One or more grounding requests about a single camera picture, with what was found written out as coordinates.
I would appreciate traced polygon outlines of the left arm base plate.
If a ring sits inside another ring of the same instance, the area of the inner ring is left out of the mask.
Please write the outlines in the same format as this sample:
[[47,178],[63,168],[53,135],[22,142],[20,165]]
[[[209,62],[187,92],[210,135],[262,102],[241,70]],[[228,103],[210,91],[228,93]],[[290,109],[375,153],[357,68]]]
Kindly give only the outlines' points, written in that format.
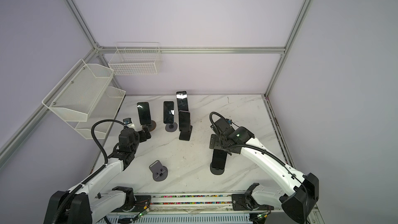
[[141,212],[145,207],[149,207],[151,203],[150,195],[135,195],[128,197],[123,206],[120,207],[122,212]]

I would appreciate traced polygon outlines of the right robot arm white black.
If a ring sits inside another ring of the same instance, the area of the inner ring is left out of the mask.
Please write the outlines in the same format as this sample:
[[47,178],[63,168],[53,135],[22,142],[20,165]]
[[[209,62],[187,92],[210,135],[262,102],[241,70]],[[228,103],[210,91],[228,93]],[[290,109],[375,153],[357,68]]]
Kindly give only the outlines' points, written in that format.
[[271,177],[279,190],[267,192],[258,183],[252,184],[244,193],[241,206],[249,211],[263,206],[281,208],[298,224],[308,223],[308,217],[319,200],[319,179],[313,173],[305,175],[283,162],[245,127],[232,127],[232,121],[220,117],[211,121],[214,151],[242,155]]

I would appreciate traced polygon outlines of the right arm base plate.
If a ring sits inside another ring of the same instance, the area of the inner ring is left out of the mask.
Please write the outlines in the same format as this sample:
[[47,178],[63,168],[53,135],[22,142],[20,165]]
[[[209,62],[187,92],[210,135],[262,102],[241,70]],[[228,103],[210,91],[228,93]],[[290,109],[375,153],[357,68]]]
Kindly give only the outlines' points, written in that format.
[[232,207],[234,211],[272,211],[273,206],[260,205],[252,196],[245,194],[232,194]]

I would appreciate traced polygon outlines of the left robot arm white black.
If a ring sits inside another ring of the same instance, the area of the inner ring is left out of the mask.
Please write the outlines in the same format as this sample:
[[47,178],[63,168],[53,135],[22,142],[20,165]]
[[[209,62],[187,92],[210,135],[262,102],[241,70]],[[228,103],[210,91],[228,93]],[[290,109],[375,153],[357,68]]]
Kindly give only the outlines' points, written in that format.
[[119,148],[82,182],[67,191],[57,191],[49,200],[45,224],[95,224],[116,209],[129,212],[136,198],[131,187],[117,186],[99,196],[101,190],[133,161],[138,145],[151,138],[150,131],[125,128],[119,135]]

